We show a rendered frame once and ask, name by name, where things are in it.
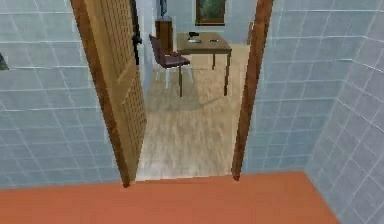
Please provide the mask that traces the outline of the dark brown wooden cabinet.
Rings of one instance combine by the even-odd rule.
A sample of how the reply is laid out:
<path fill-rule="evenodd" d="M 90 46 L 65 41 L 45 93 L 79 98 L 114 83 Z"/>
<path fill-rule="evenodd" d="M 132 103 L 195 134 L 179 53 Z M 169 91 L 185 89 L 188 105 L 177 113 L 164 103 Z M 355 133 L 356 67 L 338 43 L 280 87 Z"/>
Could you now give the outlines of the dark brown wooden cabinet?
<path fill-rule="evenodd" d="M 173 27 L 171 20 L 156 20 L 156 37 L 161 42 L 161 47 L 166 54 L 173 52 Z"/>

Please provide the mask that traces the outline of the framed green wall picture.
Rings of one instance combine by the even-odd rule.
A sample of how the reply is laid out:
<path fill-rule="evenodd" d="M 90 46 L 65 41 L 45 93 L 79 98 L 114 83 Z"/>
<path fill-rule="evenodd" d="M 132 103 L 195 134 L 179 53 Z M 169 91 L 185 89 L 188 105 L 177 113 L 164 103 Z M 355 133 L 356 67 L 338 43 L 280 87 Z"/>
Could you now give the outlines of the framed green wall picture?
<path fill-rule="evenodd" d="M 223 26 L 226 0 L 196 0 L 196 26 Z"/>

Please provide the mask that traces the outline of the dark purple chair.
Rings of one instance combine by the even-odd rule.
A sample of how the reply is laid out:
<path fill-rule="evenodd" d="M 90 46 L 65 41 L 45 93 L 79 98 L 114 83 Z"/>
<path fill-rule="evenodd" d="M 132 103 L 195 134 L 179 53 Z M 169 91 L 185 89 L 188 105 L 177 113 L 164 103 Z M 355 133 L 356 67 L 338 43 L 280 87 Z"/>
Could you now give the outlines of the dark purple chair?
<path fill-rule="evenodd" d="M 166 87 L 169 87 L 169 71 L 172 68 L 181 69 L 186 66 L 190 79 L 193 79 L 191 62 L 189 59 L 183 57 L 178 52 L 172 52 L 171 54 L 166 55 L 161 47 L 161 41 L 159 38 L 149 35 L 149 39 L 153 49 L 155 62 L 158 64 L 156 78 L 160 77 L 160 71 L 161 69 L 164 69 L 166 71 Z"/>

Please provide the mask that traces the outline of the brown wooden door frame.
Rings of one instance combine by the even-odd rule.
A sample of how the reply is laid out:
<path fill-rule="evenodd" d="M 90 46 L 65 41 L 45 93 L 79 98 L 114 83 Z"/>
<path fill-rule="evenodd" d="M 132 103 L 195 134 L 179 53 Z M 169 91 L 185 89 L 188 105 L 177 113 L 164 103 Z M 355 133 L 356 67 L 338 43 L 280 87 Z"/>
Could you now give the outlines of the brown wooden door frame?
<path fill-rule="evenodd" d="M 106 84 L 102 78 L 101 65 L 97 55 L 95 40 L 92 34 L 85 0 L 70 0 L 70 2 L 84 47 L 86 59 L 89 64 L 92 81 L 97 92 L 98 102 L 100 103 L 102 115 L 106 123 L 107 133 L 109 135 L 109 132 L 114 126 L 114 121 L 113 116 L 109 113 L 111 110 L 111 105 L 106 91 Z M 241 177 L 245 145 L 250 129 L 251 115 L 253 113 L 253 106 L 258 88 L 261 64 L 264 56 L 264 49 L 266 45 L 273 3 L 274 0 L 256 0 L 256 13 L 254 25 L 251 31 L 251 49 L 249 53 L 244 89 L 242 93 L 242 103 L 240 107 L 236 143 L 231 166 L 231 174 L 234 180 L 239 180 Z M 137 18 L 136 0 L 131 0 L 131 4 L 134 23 Z M 122 185 L 125 188 L 130 186 L 130 184 L 125 185 L 123 181 Z"/>

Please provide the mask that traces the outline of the wooden lattice room door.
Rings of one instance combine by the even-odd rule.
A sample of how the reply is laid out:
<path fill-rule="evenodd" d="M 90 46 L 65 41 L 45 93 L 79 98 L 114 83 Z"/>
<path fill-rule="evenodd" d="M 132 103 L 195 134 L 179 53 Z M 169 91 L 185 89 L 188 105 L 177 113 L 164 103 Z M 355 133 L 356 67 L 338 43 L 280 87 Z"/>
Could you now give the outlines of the wooden lattice room door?
<path fill-rule="evenodd" d="M 121 179 L 136 179 L 146 127 L 143 89 L 136 64 L 131 0 L 85 0 L 111 105 L 109 132 Z"/>

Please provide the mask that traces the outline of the wooden dining table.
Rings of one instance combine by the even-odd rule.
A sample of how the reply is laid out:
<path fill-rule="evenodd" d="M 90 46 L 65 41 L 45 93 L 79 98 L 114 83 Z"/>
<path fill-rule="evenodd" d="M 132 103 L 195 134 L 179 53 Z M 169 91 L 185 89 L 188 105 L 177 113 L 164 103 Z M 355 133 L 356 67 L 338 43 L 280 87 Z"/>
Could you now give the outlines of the wooden dining table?
<path fill-rule="evenodd" d="M 189 43 L 188 39 L 199 39 L 202 40 L 202 43 Z M 217 39 L 218 42 L 209 42 L 210 39 Z M 229 68 L 231 65 L 232 48 L 221 35 L 216 32 L 200 32 L 199 36 L 190 37 L 188 33 L 177 33 L 176 49 L 181 55 L 212 54 L 214 57 L 212 68 L 215 68 L 215 57 L 218 54 L 226 55 L 224 95 L 228 94 Z"/>

